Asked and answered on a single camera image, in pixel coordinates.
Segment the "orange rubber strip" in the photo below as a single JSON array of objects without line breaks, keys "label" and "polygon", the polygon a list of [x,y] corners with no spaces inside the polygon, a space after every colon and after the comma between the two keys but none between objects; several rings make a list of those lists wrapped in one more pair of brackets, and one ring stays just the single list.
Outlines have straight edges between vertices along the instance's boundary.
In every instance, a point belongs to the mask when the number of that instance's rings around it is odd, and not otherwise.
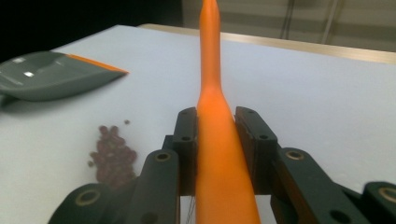
[{"label": "orange rubber strip", "polygon": [[67,57],[74,58],[74,59],[83,61],[85,63],[91,63],[91,64],[97,65],[99,67],[103,67],[103,68],[111,70],[111,71],[118,71],[118,72],[122,72],[122,73],[125,73],[125,74],[129,73],[128,71],[122,70],[122,69],[120,69],[118,67],[114,67],[114,66],[108,65],[106,63],[99,63],[99,62],[94,61],[92,59],[87,59],[87,58],[84,58],[84,57],[81,57],[81,56],[78,56],[78,55],[75,55],[75,54],[67,54]]},{"label": "orange rubber strip", "polygon": [[196,222],[260,223],[233,114],[221,90],[219,8],[204,0],[200,19]]}]

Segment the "dark background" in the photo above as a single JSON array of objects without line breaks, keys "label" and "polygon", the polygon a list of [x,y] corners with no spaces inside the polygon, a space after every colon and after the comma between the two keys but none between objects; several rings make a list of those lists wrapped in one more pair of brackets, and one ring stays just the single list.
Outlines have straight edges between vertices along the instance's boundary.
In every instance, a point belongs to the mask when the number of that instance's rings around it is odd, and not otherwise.
[{"label": "dark background", "polygon": [[182,26],[181,10],[181,0],[2,0],[0,62],[55,49],[117,24]]}]

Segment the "pile of brown beans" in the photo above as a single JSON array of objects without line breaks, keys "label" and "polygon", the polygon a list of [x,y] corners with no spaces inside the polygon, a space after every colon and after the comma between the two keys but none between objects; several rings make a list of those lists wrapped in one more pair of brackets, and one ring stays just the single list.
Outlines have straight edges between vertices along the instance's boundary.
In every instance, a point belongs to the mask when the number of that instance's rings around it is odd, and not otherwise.
[{"label": "pile of brown beans", "polygon": [[125,145],[125,139],[119,137],[119,128],[100,126],[100,139],[95,152],[91,153],[96,165],[96,179],[112,189],[118,189],[136,178],[133,162],[136,152]]}]

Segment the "orange handle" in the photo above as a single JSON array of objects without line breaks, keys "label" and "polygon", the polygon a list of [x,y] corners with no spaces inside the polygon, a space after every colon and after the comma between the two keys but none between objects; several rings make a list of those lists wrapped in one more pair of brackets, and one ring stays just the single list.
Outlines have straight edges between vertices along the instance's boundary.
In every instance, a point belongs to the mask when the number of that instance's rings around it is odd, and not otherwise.
[{"label": "orange handle", "polygon": [[204,0],[200,19],[201,95],[198,112],[196,221],[260,223],[242,146],[221,90],[219,9]]}]

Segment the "white surface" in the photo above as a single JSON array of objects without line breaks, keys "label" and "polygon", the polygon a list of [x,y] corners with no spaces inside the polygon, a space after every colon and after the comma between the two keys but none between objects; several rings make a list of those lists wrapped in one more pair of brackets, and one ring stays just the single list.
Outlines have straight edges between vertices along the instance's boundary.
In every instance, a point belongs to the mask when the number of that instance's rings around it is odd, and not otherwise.
[{"label": "white surface", "polygon": [[[120,127],[139,174],[178,111],[198,100],[196,36],[116,26],[55,51],[131,74],[76,97],[1,107],[0,223],[46,223],[71,190],[94,181],[87,161],[101,124]],[[396,183],[395,65],[227,41],[221,53],[232,110],[258,111],[282,147],[307,151],[339,184],[361,192],[367,181]],[[272,223],[259,198],[262,222]]]}]

